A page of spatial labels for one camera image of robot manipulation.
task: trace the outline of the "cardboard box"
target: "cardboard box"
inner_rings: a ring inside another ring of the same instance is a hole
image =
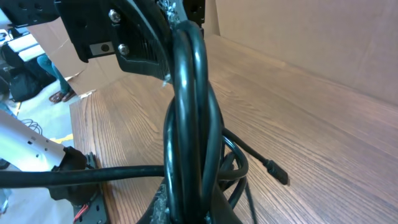
[[[216,5],[221,36],[398,105],[398,1]]]
[[[203,25],[205,35],[219,34],[215,0],[206,2],[205,17]],[[126,75],[131,75],[120,69],[115,55],[92,58],[89,59],[89,63],[82,62],[61,18],[28,29],[78,95],[97,90]]]

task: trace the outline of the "black bag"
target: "black bag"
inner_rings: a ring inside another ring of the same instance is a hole
[[[42,88],[57,80],[54,76],[48,74],[42,67],[40,67],[36,58],[25,62],[25,68],[33,74],[34,78],[40,83]]]
[[[25,68],[14,68],[11,71],[10,92],[15,102],[22,102],[40,93],[40,83]]]

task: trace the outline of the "person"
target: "person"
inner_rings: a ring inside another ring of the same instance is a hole
[[[60,71],[55,67],[54,63],[49,59],[47,55],[41,55],[37,57],[37,63],[46,72],[54,76],[57,80],[60,80],[61,90],[50,96],[49,100],[53,103],[66,102],[70,100],[76,93],[72,90],[69,83],[61,75]]]

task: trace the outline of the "cardboard wall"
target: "cardboard wall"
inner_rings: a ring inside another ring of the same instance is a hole
[[[205,30],[205,37],[213,34],[220,35],[216,0],[206,0],[205,23],[202,25],[202,27]]]
[[[216,0],[220,34],[398,104],[397,0]]]

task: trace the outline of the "metal screw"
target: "metal screw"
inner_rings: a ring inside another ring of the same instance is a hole
[[[130,49],[126,44],[119,44],[118,49],[121,55],[126,56],[130,53]]]
[[[120,14],[116,12],[114,9],[109,10],[108,16],[109,18],[111,18],[111,21],[115,23],[118,23],[121,20]]]

